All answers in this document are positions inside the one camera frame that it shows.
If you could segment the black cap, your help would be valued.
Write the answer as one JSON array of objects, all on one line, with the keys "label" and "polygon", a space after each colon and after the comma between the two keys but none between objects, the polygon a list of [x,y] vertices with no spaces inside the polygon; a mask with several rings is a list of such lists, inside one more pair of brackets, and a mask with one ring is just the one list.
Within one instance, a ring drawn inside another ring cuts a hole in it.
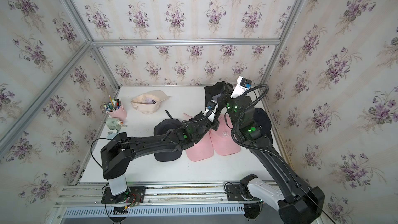
[{"label": "black cap", "polygon": [[271,134],[272,123],[266,111],[261,108],[255,108],[254,121],[260,127],[261,135],[267,136],[273,144],[273,137]]},{"label": "black cap", "polygon": [[216,84],[212,86],[205,86],[205,107],[207,103],[211,100],[215,100],[217,102],[217,97],[220,95],[222,92],[232,92],[233,91],[233,86],[225,81],[222,82],[217,82]]}]

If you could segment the pink cap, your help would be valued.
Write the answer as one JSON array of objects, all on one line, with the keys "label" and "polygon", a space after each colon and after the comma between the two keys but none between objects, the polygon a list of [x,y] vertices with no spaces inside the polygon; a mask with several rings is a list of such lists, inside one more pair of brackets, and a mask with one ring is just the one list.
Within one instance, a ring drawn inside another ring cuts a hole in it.
[{"label": "pink cap", "polygon": [[198,143],[186,150],[187,157],[190,161],[198,162],[209,159],[214,155],[214,147],[210,134],[211,131],[208,131]]},{"label": "pink cap", "polygon": [[217,131],[211,129],[210,139],[215,152],[220,156],[229,156],[240,152],[241,147],[231,138],[232,122],[229,116],[219,117],[219,127]]}]

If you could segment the dark grey baseball cap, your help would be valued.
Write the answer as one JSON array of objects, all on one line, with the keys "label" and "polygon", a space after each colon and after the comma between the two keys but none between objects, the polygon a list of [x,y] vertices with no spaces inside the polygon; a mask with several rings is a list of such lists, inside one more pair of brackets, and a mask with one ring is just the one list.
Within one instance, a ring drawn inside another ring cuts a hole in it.
[{"label": "dark grey baseball cap", "polygon": [[[162,120],[154,128],[154,135],[163,135],[171,129],[178,129],[182,126],[182,122],[178,119],[174,119],[168,110],[165,110],[169,119]],[[178,160],[182,155],[182,150],[173,152],[160,152],[154,154],[156,161],[158,162],[171,162]]]}]

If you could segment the beige cap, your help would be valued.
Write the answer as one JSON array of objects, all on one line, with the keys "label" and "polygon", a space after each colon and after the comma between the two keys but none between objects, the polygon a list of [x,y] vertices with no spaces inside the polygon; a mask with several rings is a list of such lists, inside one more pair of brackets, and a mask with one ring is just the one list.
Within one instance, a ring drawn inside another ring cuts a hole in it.
[{"label": "beige cap", "polygon": [[160,108],[161,103],[169,98],[170,96],[163,91],[153,90],[131,99],[131,105],[142,114],[150,115],[155,113]]}]

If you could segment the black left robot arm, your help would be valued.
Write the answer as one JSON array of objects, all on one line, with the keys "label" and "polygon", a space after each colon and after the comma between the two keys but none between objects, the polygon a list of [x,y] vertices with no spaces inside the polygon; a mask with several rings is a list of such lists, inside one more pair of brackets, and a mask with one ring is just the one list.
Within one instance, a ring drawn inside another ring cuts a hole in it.
[{"label": "black left robot arm", "polygon": [[116,197],[127,192],[125,172],[129,163],[142,156],[186,150],[198,143],[206,133],[219,127],[221,110],[199,113],[182,126],[165,134],[144,138],[128,137],[125,132],[117,134],[100,152],[103,177],[108,181],[111,194]]}]

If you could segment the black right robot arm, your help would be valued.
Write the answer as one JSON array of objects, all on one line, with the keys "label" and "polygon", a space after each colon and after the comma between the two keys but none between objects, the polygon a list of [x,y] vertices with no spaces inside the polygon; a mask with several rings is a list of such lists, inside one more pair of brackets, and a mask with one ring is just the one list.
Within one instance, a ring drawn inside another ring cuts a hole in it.
[{"label": "black right robot arm", "polygon": [[227,94],[217,101],[230,117],[233,141],[247,148],[277,184],[274,188],[250,174],[240,181],[243,196],[257,198],[272,207],[285,224],[311,224],[320,217],[323,191],[301,179],[274,148],[272,124],[265,110],[255,107],[247,95],[232,98]]}]

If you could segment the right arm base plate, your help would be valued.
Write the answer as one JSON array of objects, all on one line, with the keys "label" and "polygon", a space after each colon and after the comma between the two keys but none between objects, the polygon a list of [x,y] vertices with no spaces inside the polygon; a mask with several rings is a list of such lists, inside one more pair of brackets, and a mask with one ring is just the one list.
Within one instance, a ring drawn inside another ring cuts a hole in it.
[{"label": "right arm base plate", "polygon": [[237,202],[237,201],[255,201],[258,202],[260,199],[255,198],[251,195],[248,195],[242,192],[239,184],[232,184],[227,182],[224,184],[224,191],[227,195],[228,202]]}]

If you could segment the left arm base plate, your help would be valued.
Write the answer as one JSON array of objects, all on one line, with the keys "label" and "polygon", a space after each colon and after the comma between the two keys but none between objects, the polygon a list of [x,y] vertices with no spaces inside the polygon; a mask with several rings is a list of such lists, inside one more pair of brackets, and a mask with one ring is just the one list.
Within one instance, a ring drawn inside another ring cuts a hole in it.
[{"label": "left arm base plate", "polygon": [[102,204],[131,204],[138,205],[143,203],[146,187],[128,187],[126,192],[121,193],[117,196],[113,196],[110,187],[107,186],[103,192],[101,199]]}]

